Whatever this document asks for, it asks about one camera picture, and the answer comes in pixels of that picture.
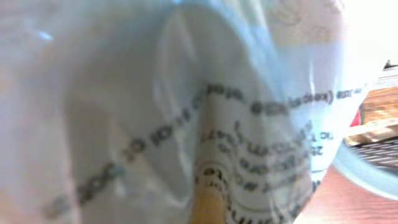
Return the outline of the beige paper pouch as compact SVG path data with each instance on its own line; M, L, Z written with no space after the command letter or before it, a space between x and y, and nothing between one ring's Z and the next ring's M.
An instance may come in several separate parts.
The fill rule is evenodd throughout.
M1 2L2 223L292 223L379 69L371 1Z

